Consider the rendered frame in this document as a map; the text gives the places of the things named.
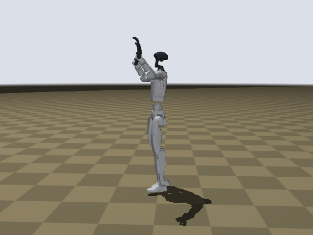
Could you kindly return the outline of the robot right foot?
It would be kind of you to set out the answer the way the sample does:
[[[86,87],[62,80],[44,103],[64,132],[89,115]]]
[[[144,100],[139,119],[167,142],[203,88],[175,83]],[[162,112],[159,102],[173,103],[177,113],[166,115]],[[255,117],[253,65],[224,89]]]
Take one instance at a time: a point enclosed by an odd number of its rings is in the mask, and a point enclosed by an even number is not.
[[[152,185],[152,187],[154,187],[157,184],[158,184],[158,182],[156,184]],[[169,186],[170,182],[168,180],[164,180],[163,184],[166,185],[166,186]]]

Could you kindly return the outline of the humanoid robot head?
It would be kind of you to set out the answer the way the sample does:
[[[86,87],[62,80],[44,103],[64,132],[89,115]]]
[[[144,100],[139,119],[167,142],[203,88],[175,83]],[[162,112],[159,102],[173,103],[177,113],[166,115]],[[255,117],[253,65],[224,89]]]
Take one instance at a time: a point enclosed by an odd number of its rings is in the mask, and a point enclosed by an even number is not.
[[[154,54],[154,57],[156,59],[155,67],[165,71],[163,66],[159,65],[158,62],[159,61],[162,62],[163,60],[167,60],[168,59],[168,55],[165,52],[157,52],[157,53]]]

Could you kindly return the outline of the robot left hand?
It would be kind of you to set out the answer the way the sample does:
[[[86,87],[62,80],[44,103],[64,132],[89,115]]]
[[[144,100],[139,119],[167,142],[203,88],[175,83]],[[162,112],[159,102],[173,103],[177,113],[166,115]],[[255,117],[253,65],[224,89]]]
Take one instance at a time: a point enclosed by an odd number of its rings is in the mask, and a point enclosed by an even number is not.
[[[139,40],[138,40],[137,37],[133,37],[133,39],[135,39],[136,42],[137,42],[137,43],[135,42],[135,44],[136,44],[136,46],[137,46],[137,52],[136,52],[136,54],[137,54],[137,58],[140,59],[142,52],[141,52],[141,46],[140,46]]]

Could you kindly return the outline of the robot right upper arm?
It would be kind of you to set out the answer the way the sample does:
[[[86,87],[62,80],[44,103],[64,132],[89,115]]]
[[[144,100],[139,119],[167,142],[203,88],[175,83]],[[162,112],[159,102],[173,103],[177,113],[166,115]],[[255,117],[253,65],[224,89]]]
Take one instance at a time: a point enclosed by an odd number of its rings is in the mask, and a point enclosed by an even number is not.
[[[149,80],[149,79],[147,78],[146,74],[142,75],[141,78],[140,78],[140,80],[141,80],[142,82],[150,82],[150,81],[151,81],[151,79]]]

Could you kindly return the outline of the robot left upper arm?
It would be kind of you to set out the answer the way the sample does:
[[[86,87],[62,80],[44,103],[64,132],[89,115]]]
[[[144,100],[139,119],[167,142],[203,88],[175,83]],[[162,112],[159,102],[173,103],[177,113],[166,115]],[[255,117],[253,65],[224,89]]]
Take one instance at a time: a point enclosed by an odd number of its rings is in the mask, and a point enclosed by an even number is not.
[[[156,76],[154,76],[150,71],[146,74],[147,78],[150,80],[158,79],[159,81],[163,80],[166,75],[162,70],[155,72]]]

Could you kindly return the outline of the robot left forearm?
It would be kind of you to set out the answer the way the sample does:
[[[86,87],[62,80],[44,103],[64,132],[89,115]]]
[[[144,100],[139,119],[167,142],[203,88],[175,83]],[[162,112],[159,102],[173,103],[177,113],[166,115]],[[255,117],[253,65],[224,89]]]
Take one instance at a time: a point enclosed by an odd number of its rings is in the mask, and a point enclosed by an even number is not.
[[[142,57],[138,59],[137,55],[135,56],[136,60],[138,60],[139,64],[141,65],[141,67],[144,69],[145,72],[150,71],[154,76],[156,76],[155,71],[148,65],[148,63],[146,62],[146,60]]]

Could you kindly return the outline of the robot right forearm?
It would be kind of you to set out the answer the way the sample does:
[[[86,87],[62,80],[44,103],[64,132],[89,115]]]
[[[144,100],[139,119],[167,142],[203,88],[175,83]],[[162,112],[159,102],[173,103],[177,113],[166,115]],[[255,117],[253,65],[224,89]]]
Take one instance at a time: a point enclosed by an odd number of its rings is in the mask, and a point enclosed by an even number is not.
[[[135,63],[135,60],[133,60],[132,64],[134,65],[134,63]],[[146,74],[146,73],[142,70],[140,64],[137,64],[136,66],[134,65],[134,68],[135,68],[136,71],[138,72],[138,75],[139,75],[139,76]]]

